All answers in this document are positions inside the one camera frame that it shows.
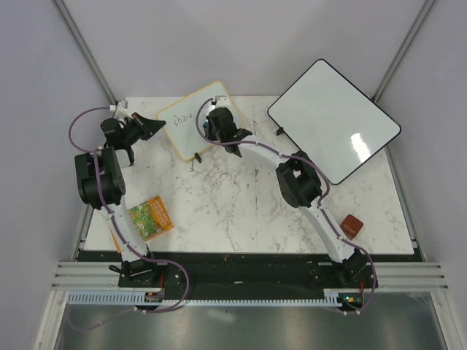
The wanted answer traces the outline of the yellow framed small whiteboard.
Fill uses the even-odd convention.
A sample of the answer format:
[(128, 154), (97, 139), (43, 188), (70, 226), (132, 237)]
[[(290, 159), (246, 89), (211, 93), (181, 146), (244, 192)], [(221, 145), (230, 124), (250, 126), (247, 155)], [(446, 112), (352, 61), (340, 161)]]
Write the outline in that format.
[(201, 110), (198, 122), (196, 122), (196, 114), (207, 99), (218, 99), (219, 97), (227, 100), (225, 106), (232, 113), (236, 126), (244, 127), (244, 118), (220, 80), (179, 99), (156, 114), (157, 120), (166, 122), (163, 129), (181, 159), (191, 160), (196, 153), (200, 154), (212, 146), (202, 139), (196, 126), (203, 130), (203, 123), (207, 114), (214, 109), (213, 105), (208, 103)]

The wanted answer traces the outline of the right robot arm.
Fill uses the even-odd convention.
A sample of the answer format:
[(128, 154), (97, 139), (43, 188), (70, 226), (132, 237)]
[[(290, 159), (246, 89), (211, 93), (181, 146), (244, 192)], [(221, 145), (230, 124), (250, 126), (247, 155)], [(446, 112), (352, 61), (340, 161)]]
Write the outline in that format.
[(336, 282), (351, 287), (360, 279), (360, 269), (355, 263), (364, 263), (366, 253), (344, 237), (323, 205), (323, 198), (329, 191), (322, 189), (318, 171), (305, 153), (287, 155), (264, 144), (249, 130), (238, 128), (226, 107), (215, 107), (207, 114), (204, 132), (207, 141), (222, 146), (226, 152), (253, 157), (274, 167), (284, 201), (311, 222), (330, 259), (339, 264), (334, 268)]

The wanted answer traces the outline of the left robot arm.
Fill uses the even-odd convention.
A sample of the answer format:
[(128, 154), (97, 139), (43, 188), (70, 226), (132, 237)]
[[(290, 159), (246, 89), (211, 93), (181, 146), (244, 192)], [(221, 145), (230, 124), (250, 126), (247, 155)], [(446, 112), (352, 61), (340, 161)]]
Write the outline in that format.
[(85, 150), (74, 157), (77, 189), (83, 203), (96, 210), (117, 239), (124, 264), (145, 260), (136, 267), (135, 279), (145, 287), (158, 283), (160, 269), (152, 264), (150, 250), (137, 232), (126, 207), (122, 169), (134, 164), (132, 146), (151, 139), (166, 125), (134, 112), (121, 122), (108, 118), (100, 128), (106, 141), (101, 149)]

